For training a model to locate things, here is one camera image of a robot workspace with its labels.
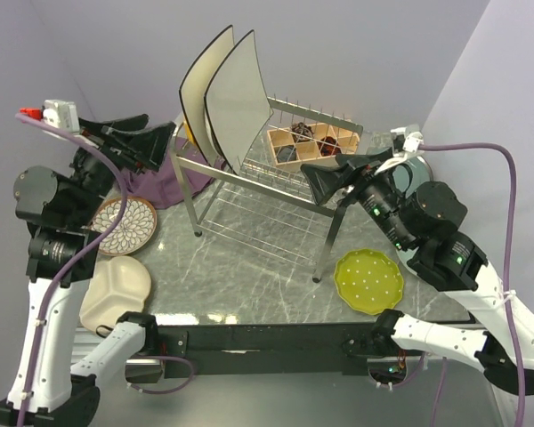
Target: gray marble table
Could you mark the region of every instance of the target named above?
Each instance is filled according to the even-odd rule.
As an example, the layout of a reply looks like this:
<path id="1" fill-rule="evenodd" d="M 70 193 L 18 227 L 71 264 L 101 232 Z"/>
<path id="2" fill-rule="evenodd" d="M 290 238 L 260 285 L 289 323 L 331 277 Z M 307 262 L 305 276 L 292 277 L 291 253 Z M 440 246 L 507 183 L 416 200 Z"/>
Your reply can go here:
<path id="1" fill-rule="evenodd" d="M 370 146 L 386 141 L 375 135 Z M 217 183 L 196 197 L 201 211 Z M 281 246 L 315 257 L 326 236 L 330 219 L 284 204 L 230 184 L 223 198 L 244 196 L 251 205 L 266 211 L 285 205 L 286 222 L 300 225 L 308 233 L 286 226 L 273 227 L 261 217 L 231 209 L 227 203 L 214 203 L 208 218 L 228 223 L 258 238 L 268 238 Z M 322 280 L 312 282 L 312 271 L 290 262 L 258 253 L 228 239 L 205 233 L 194 236 L 184 204 L 158 211 L 158 229 L 152 240 L 133 256 L 152 277 L 152 294 L 146 310 L 161 325 L 181 324 L 280 324 L 321 322 L 364 322 L 375 318 L 348 307 L 338 296 L 334 266 L 346 252 L 369 247 L 387 254 L 399 263 L 395 250 L 360 206 L 349 208 L 338 234 Z M 400 266 L 405 280 L 404 294 L 397 309 L 429 321 L 467 321 L 468 313 L 456 302 L 423 283 Z"/>

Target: cream plate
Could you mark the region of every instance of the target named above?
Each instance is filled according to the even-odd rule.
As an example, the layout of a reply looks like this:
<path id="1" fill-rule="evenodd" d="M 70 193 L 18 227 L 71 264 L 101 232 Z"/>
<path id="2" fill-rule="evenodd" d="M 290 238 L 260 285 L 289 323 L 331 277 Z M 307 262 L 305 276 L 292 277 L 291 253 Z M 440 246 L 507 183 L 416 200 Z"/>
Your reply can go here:
<path id="1" fill-rule="evenodd" d="M 105 202 L 95 217 L 91 229 L 105 231 L 115 220 L 121 207 L 121 199 Z M 99 251 L 106 255 L 125 255 L 140 249 L 150 240 L 157 227 L 157 213 L 154 207 L 139 197 L 129 197 L 125 216 L 117 227 L 103 239 Z"/>
<path id="2" fill-rule="evenodd" d="M 141 312 L 149 294 L 150 274 L 141 262 L 130 256 L 99 261 L 81 305 L 81 324 L 92 332 L 101 325 L 115 327 L 126 311 Z"/>

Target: green plate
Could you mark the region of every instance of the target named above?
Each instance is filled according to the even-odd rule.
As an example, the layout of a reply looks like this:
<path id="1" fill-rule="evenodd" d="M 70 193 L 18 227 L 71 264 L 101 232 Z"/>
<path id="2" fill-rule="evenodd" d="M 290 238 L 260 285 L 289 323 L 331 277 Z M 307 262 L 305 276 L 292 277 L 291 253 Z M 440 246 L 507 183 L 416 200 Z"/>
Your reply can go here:
<path id="1" fill-rule="evenodd" d="M 336 263 L 336 289 L 354 310 L 380 314 L 401 301 L 403 277 L 394 261 L 372 249 L 351 251 Z"/>

